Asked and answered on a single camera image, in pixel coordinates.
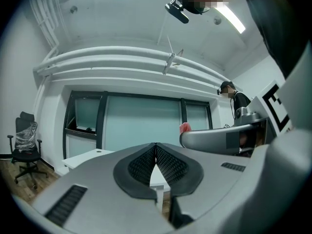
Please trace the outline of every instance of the vent grille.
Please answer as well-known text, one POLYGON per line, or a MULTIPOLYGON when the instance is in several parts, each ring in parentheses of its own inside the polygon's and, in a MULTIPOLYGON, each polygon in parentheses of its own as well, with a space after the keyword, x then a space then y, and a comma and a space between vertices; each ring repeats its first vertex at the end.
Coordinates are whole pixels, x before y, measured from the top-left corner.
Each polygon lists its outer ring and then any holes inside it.
POLYGON ((85 187, 73 185, 45 217, 62 227, 86 191, 87 188, 85 187))
POLYGON ((221 166, 239 172, 243 172, 246 168, 246 166, 235 165, 227 162, 223 163, 221 166))

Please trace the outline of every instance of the office chair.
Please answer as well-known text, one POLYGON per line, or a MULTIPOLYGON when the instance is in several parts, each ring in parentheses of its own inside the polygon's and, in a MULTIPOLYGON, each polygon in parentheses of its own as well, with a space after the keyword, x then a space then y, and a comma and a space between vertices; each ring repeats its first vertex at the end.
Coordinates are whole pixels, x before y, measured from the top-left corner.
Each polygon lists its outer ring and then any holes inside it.
POLYGON ((21 112, 20 118, 16 118, 15 127, 16 127, 16 141, 15 149, 12 148, 12 135, 7 137, 10 139, 10 148, 12 154, 12 163, 15 162, 24 162, 25 166, 19 166, 21 171, 17 176, 15 176, 14 182, 18 184, 18 178, 29 174, 34 185, 33 188, 37 189, 37 183, 33 178, 32 173, 36 174, 45 174, 45 177, 48 178, 48 174, 38 170, 37 164, 34 162, 41 158, 41 143, 42 140, 37 139, 39 144, 39 152, 36 146, 36 130, 37 123, 35 122, 34 115, 21 112))

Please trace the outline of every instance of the ceiling light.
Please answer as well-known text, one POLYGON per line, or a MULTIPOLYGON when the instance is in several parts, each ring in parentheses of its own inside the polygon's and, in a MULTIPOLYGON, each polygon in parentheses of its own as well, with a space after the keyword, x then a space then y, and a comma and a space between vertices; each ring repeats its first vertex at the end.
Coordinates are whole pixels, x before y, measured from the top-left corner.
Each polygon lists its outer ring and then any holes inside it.
POLYGON ((219 11, 222 15, 224 15, 226 19, 229 20, 231 24, 233 24, 233 26, 238 30, 239 33, 242 34, 245 31, 245 26, 226 5, 218 6, 215 9, 219 11))

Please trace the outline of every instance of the white pipe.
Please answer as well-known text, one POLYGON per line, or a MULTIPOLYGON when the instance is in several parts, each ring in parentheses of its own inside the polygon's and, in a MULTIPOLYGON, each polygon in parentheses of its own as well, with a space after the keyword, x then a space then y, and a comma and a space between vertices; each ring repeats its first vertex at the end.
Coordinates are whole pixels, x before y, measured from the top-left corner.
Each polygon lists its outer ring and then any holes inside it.
POLYGON ((57 18, 57 15, 55 13, 55 9, 54 9, 54 5, 53 5, 53 0, 48 0, 48 4, 49 4, 49 7, 51 9, 51 14, 52 14, 52 17, 53 17, 53 20, 54 20, 54 23, 56 25, 56 27, 59 26, 59 20, 57 18))
POLYGON ((43 5, 43 9, 44 9, 44 11, 45 11, 45 13, 47 15, 47 18, 50 21, 52 31, 54 31, 55 30, 55 25, 54 25, 54 22, 52 20, 52 16, 50 14, 50 10, 49 10, 49 7, 48 7, 47 0, 42 0, 42 5, 43 5))
POLYGON ((46 60, 48 60, 52 55, 53 55, 53 53, 55 54, 56 53, 56 56, 58 55, 58 52, 59 52, 59 50, 58 50, 58 46, 54 46, 54 48, 52 48, 51 50, 50 50, 50 52, 47 54, 47 56, 43 59, 43 61, 46 61, 46 60))
POLYGON ((42 105, 42 100, 44 99, 43 95, 44 95, 44 92, 46 91, 47 89, 47 86, 50 82, 50 78, 51 76, 48 76, 48 77, 45 77, 45 79, 42 81, 42 86, 41 86, 41 89, 38 91, 37 95, 37 101, 35 102, 34 104, 34 117, 35 117, 35 120, 36 122, 39 124, 39 121, 40 121, 40 113, 41 113, 41 110, 40 110, 40 106, 42 105))
MULTIPOLYGON (((164 64, 159 61, 152 59, 133 59, 129 57, 92 57, 92 58, 77 58, 64 61, 50 68, 39 71, 39 75, 47 76, 54 73, 81 69, 86 67, 118 67, 118 68, 136 68, 141 70, 149 70, 156 72, 163 72, 164 64)), ((186 77, 204 83, 219 86, 219 81, 211 79, 210 77, 203 77, 192 71, 185 69, 171 69, 171 75, 176 75, 180 77, 186 77)))
MULTIPOLYGON (((44 69, 47 66, 51 66, 60 61, 65 61, 65 60, 79 58, 79 57, 97 56, 97 55, 138 56, 138 57, 146 57, 146 58, 152 58, 152 59, 158 59, 158 60, 164 60, 164 61, 167 61, 168 58, 170 57, 169 53, 158 51, 158 50, 153 50, 153 49, 144 49, 144 48, 127 47, 127 46, 93 47, 93 48, 86 48, 86 49, 79 49, 79 50, 71 51, 71 52, 59 55, 57 57, 51 58, 47 61, 42 62, 37 67, 35 67, 34 71, 44 69)), ((221 81, 229 81, 229 79, 219 74, 218 72, 211 70, 205 67, 204 65, 201 65, 194 61, 175 56, 173 62, 202 71, 210 76, 220 79, 221 81)))
POLYGON ((125 55, 125 56, 138 56, 153 58, 158 60, 167 61, 170 57, 169 53, 165 53, 153 49, 144 49, 137 47, 127 47, 127 46, 106 46, 106 47, 92 47, 86 49, 74 50, 68 53, 61 54, 57 57, 51 58, 47 61, 42 62, 37 67, 34 68, 34 71, 38 71, 41 68, 51 66, 60 61, 69 60, 78 57, 87 57, 87 56, 99 56, 99 55, 125 55))
POLYGON ((38 8, 36 6, 36 1, 35 0, 29 0, 31 8, 33 10, 33 13, 35 15, 35 18, 37 20, 37 23, 39 25, 39 27, 41 28, 44 37, 46 38, 48 44, 50 45, 51 48, 53 48, 53 40, 51 39, 51 37, 49 36, 49 33, 46 29, 46 26, 43 25, 43 19, 41 19, 40 17, 40 12, 38 11, 38 8))
POLYGON ((62 10, 60 8, 60 4, 59 4, 59 0, 55 0, 55 4, 57 5, 57 9, 58 9, 58 16, 59 16, 59 19, 60 19, 60 22, 62 24, 62 27, 63 27, 63 30, 65 32, 65 35, 67 37, 67 39, 71 42, 71 38, 69 36, 69 33, 68 33, 68 30, 67 30, 67 27, 66 27, 66 24, 64 22, 64 18, 63 18, 63 14, 62 14, 62 10))
MULTIPOLYGON (((47 15, 46 15, 46 13, 45 13, 45 11, 44 11, 44 8, 43 8, 42 0, 37 0, 37 3, 38 3, 38 6, 39 6, 39 10, 40 10, 40 12, 41 12, 41 14, 42 14, 42 17, 43 17, 43 18, 47 18, 47 15)), ((51 27, 50 22, 49 22, 48 20, 45 20, 44 23, 45 23, 45 25, 46 25, 46 27, 47 27, 47 29, 48 29, 48 32, 50 33, 50 35, 51 35, 53 41, 55 42, 55 45, 59 46, 59 41, 58 41, 58 39, 56 38, 56 36, 55 36, 55 34, 54 34, 54 31, 52 30, 52 27, 51 27)))
POLYGON ((42 89, 42 86, 45 82, 45 80, 47 79, 47 77, 43 77, 41 83, 40 83, 40 86, 38 88, 38 91, 37 91, 37 94, 36 94, 36 98, 35 98, 35 102, 34 102, 34 105, 33 105, 33 114, 35 113, 35 109, 36 109, 36 106, 37 106, 37 101, 38 101, 38 97, 39 97, 39 94, 41 92, 41 89, 42 89))

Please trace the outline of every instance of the plastic bag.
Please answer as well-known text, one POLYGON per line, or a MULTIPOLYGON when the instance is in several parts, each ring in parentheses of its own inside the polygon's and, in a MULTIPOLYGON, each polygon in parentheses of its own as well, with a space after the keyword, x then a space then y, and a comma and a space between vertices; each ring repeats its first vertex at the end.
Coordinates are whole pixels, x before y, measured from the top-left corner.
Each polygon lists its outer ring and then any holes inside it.
POLYGON ((37 127, 38 124, 36 122, 32 122, 30 127, 16 133, 15 148, 19 149, 20 152, 33 149, 36 145, 37 127))

